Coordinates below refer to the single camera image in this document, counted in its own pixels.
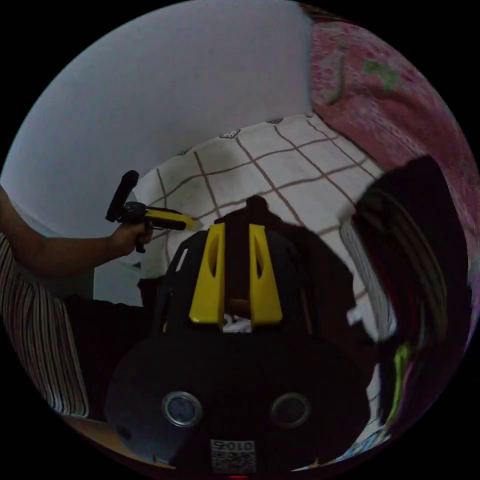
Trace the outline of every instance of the black grip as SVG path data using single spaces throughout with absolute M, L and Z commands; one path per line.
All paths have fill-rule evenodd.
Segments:
M 150 221 L 148 219 L 145 219 L 144 222 L 145 222 L 145 233 L 146 233 L 146 232 L 149 232 L 152 229 L 152 224 L 150 223 Z M 139 254 L 144 254 L 145 253 L 145 247 L 140 242 L 140 235 L 138 235 L 136 240 L 135 240 L 135 250 Z
M 120 185 L 118 185 L 106 213 L 105 218 L 109 222 L 116 222 L 122 216 L 125 202 L 137 186 L 139 177 L 139 173 L 135 170 L 130 170 L 122 176 Z
M 135 240 L 135 250 L 136 250 L 139 254 L 144 254 L 144 253 L 145 253 L 145 247 L 140 243 L 140 240 L 139 240 L 138 237 L 137 237 L 136 240 Z

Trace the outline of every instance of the pink blanket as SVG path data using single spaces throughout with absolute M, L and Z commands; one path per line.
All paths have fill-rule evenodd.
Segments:
M 360 26 L 308 13 L 313 110 L 385 170 L 422 154 L 438 162 L 472 262 L 471 335 L 480 310 L 480 176 L 460 126 L 427 79 L 390 45 Z

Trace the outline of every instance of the sticker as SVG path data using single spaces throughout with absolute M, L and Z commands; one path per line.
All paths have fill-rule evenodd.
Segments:
M 210 440 L 214 474 L 254 474 L 257 471 L 252 440 Z

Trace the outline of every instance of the yellow bracket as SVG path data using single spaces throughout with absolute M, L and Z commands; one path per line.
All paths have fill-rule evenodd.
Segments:
M 212 225 L 208 230 L 190 319 L 196 324 L 224 326 L 225 296 L 225 224 Z
M 277 282 L 263 225 L 249 225 L 251 326 L 282 320 Z
M 173 220 L 175 222 L 185 222 L 185 230 L 193 230 L 195 228 L 195 220 L 183 213 L 173 213 L 171 211 L 155 210 L 151 208 L 146 209 L 145 217 L 147 219 L 162 219 Z

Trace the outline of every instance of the striped shirt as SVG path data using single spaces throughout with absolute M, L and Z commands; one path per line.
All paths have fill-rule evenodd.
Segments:
M 65 304 L 24 278 L 0 232 L 0 315 L 21 365 L 50 407 L 87 417 L 89 404 Z

